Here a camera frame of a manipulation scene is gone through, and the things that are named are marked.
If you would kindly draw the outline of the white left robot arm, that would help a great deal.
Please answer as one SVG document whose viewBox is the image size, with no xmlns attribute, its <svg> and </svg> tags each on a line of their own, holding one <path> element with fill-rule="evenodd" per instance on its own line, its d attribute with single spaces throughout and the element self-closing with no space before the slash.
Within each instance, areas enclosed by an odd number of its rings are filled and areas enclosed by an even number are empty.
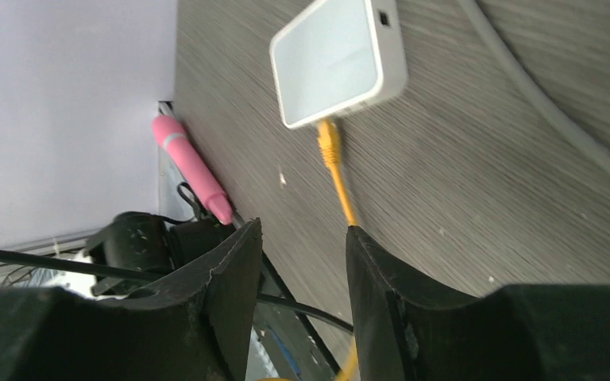
<svg viewBox="0 0 610 381">
<path fill-rule="evenodd" d="M 176 191 L 193 211 L 190 220 L 129 211 L 87 241 L 84 252 L 94 264 L 166 275 L 216 248 L 233 234 L 203 208 L 188 183 Z"/>
</svg>

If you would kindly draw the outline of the small white grey hub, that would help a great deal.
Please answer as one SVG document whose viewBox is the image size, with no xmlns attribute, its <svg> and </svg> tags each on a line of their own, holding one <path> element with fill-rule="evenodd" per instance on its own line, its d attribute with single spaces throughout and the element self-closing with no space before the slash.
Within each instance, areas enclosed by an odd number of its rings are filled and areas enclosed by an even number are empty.
<svg viewBox="0 0 610 381">
<path fill-rule="evenodd" d="M 274 35 L 269 55 L 289 129 L 387 101 L 408 83 L 395 1 L 314 1 Z"/>
</svg>

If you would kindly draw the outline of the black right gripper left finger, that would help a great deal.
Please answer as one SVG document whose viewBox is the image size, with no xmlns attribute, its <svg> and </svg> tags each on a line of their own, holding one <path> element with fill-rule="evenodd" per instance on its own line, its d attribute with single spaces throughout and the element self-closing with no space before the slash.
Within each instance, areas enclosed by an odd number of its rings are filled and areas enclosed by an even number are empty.
<svg viewBox="0 0 610 381">
<path fill-rule="evenodd" d="M 262 226 L 123 299 L 0 288 L 0 380 L 243 380 Z"/>
</svg>

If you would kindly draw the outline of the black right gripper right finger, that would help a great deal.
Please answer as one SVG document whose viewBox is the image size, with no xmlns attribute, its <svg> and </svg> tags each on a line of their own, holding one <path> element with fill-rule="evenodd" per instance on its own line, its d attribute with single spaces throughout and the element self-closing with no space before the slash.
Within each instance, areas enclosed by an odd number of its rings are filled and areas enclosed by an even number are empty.
<svg viewBox="0 0 610 381">
<path fill-rule="evenodd" d="M 363 380 L 610 380 L 610 285 L 510 284 L 476 298 L 351 226 Z"/>
</svg>

